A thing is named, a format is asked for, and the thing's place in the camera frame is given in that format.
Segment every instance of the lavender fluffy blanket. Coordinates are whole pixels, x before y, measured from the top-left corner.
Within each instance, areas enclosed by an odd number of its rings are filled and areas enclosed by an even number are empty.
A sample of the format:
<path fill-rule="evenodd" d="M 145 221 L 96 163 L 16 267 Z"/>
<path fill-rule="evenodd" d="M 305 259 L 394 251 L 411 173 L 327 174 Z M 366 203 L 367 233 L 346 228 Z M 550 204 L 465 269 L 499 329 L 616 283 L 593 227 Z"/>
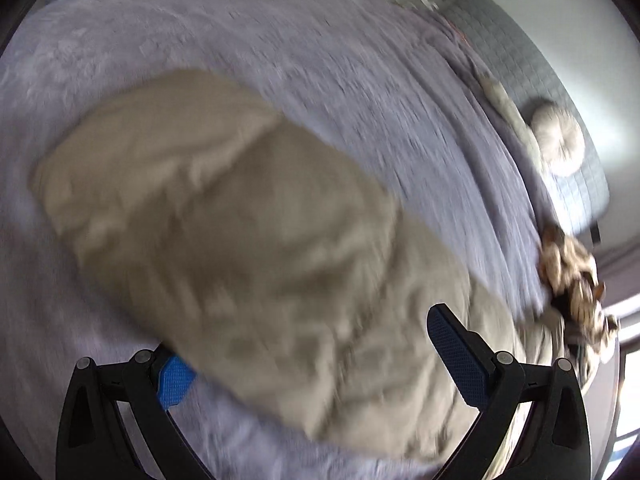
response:
<path fill-rule="evenodd" d="M 482 96 L 482 62 L 439 16 L 379 0 L 61 0 L 0 58 L 0 416 L 45 479 L 76 360 L 119 362 L 157 342 L 78 275 L 28 176 L 102 97 L 186 67 L 254 88 L 351 156 L 515 319 L 545 301 L 537 229 L 550 200 Z M 205 381 L 172 413 L 217 478 L 413 479 L 438 466 L 308 442 Z"/>

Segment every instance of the beige pillow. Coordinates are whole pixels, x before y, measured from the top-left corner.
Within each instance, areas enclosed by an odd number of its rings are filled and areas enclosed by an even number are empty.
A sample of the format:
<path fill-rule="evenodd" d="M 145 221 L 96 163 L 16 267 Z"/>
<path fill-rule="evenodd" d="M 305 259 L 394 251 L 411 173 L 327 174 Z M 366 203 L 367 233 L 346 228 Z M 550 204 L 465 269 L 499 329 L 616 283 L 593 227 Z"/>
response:
<path fill-rule="evenodd" d="M 533 114 L 531 129 L 551 173 L 569 176 L 580 169 L 584 135 L 570 112 L 554 104 L 544 105 Z"/>

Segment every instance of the bed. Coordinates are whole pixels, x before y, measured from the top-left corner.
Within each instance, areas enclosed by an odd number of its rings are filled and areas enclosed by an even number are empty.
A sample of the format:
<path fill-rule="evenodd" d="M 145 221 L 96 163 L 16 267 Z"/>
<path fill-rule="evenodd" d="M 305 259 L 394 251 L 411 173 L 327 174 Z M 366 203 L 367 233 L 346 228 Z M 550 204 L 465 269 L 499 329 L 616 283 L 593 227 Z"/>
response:
<path fill-rule="evenodd" d="M 0 416 L 43 478 L 75 361 L 122 361 L 157 341 L 78 272 L 30 172 L 101 98 L 173 68 L 257 91 L 383 182 L 525 332 L 542 312 L 538 230 L 554 202 L 475 80 L 482 57 L 441 16 L 378 0 L 62 0 L 0 59 Z M 198 380 L 174 418 L 221 478 L 414 479 L 441 464 L 310 442 L 213 381 Z"/>
<path fill-rule="evenodd" d="M 561 105 L 577 119 L 586 142 L 580 169 L 566 177 L 550 174 L 545 181 L 565 232 L 579 235 L 592 227 L 609 205 L 609 186 L 589 131 L 551 65 L 492 0 L 451 0 L 442 13 L 500 80 L 527 123 L 545 101 Z"/>

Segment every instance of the gray quilted headboard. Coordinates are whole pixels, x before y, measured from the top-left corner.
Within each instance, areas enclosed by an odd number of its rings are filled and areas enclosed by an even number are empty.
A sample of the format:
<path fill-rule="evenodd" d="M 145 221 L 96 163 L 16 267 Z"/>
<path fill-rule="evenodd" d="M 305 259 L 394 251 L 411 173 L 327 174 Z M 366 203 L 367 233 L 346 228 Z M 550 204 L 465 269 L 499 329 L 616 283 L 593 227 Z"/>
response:
<path fill-rule="evenodd" d="M 609 204 L 609 186 L 591 136 L 551 65 L 493 0 L 452 0 L 442 14 L 466 35 L 527 123 L 545 101 L 556 102 L 576 117 L 586 142 L 582 167 L 569 177 L 550 176 L 547 187 L 566 232 L 589 228 Z"/>

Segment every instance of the blue gripper pad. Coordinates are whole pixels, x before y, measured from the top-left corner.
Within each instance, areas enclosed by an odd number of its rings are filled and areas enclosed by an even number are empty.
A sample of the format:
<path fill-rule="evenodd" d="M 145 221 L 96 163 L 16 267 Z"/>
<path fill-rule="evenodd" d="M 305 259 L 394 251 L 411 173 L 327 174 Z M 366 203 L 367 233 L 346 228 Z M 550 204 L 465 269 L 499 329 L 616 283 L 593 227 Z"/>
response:
<path fill-rule="evenodd" d="M 463 340 L 436 307 L 427 314 L 427 333 L 462 398 L 469 406 L 484 410 L 489 404 L 488 375 Z"/>
<path fill-rule="evenodd" d="M 176 355 L 169 357 L 158 375 L 158 400 L 162 408 L 166 411 L 180 404 L 195 378 L 196 372 L 182 359 Z"/>

